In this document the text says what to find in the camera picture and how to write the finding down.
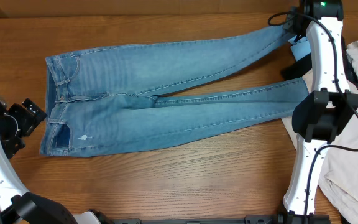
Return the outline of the black dark garment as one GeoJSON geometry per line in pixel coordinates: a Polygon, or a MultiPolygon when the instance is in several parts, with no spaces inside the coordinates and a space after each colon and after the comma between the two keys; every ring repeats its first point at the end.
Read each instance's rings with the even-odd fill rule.
{"type": "MultiPolygon", "coordinates": [[[[306,37],[303,37],[297,42],[295,42],[295,39],[292,38],[289,40],[289,43],[292,44],[291,51],[294,55],[296,62],[293,65],[284,68],[280,72],[285,80],[300,78],[312,69],[311,49],[308,39],[306,37]]],[[[356,86],[358,91],[358,77],[351,65],[351,58],[346,52],[344,37],[341,37],[341,43],[346,78],[348,81],[350,81],[353,85],[356,86]]]]}

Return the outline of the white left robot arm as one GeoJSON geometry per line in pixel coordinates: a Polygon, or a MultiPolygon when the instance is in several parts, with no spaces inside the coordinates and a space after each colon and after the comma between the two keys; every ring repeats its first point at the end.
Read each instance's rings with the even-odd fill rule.
{"type": "Polygon", "coordinates": [[[33,101],[7,108],[0,101],[0,223],[76,224],[74,216],[60,203],[30,192],[10,160],[25,148],[24,137],[47,117],[33,101]]]}

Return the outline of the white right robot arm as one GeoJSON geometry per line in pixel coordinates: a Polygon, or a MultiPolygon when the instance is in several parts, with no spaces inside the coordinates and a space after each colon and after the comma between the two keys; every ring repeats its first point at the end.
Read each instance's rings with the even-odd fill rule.
{"type": "Polygon", "coordinates": [[[358,108],[358,94],[351,93],[342,53],[343,5],[340,0],[300,1],[286,22],[297,39],[306,37],[311,49],[311,93],[295,108],[292,128],[297,152],[283,210],[275,223],[329,223],[315,215],[314,198],[327,152],[358,108]]]}

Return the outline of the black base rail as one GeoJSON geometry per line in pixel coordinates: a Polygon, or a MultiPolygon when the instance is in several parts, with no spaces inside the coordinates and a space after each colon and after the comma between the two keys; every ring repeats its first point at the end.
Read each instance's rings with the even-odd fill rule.
{"type": "Polygon", "coordinates": [[[181,219],[181,220],[141,220],[110,219],[96,210],[73,215],[77,224],[330,224],[328,215],[295,215],[278,213],[276,215],[247,215],[244,218],[181,219]]]}

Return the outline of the blue denim jeans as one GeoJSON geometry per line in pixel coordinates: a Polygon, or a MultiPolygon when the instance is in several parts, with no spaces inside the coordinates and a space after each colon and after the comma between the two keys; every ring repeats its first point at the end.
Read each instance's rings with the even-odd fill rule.
{"type": "Polygon", "coordinates": [[[308,96],[304,79],[196,96],[291,39],[266,27],[222,39],[77,50],[46,58],[46,156],[92,157],[179,146],[286,118],[308,96]]]}

